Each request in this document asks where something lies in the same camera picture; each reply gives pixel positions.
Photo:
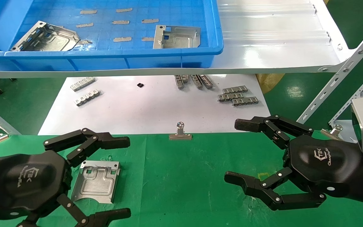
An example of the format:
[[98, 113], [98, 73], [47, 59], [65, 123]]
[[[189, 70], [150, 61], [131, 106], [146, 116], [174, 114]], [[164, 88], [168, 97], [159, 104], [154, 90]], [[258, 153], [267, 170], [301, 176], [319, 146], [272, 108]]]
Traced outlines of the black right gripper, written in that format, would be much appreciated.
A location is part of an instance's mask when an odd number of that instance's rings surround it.
[[[224, 181], [240, 186], [271, 210], [318, 208], [326, 195], [363, 202], [363, 152], [359, 145], [311, 137], [313, 129], [280, 115], [236, 119], [239, 131], [262, 132], [285, 151], [284, 167], [261, 181], [227, 171]], [[274, 189], [290, 180], [305, 193], [279, 195]]]

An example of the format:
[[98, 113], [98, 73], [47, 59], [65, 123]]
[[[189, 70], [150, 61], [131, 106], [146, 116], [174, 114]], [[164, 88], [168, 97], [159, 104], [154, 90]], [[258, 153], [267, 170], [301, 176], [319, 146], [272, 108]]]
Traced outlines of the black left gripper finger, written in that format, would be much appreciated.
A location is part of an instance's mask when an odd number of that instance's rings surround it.
[[45, 151], [52, 150], [56, 153], [76, 147], [67, 155], [66, 161], [70, 167], [77, 167], [100, 148], [106, 150], [128, 148], [130, 139], [129, 137], [113, 137], [109, 132], [96, 133], [83, 128], [46, 140], [43, 145]]

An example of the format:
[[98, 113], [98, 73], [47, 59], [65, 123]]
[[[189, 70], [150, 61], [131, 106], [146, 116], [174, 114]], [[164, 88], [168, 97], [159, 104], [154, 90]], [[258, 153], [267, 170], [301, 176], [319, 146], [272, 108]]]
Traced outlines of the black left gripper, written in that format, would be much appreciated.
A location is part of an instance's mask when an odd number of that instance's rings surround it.
[[72, 180], [68, 162], [58, 153], [14, 154], [0, 157], [0, 220], [26, 216], [18, 227], [36, 227], [59, 206], [76, 221], [76, 227], [108, 227], [131, 217], [129, 208], [86, 216], [67, 193]]

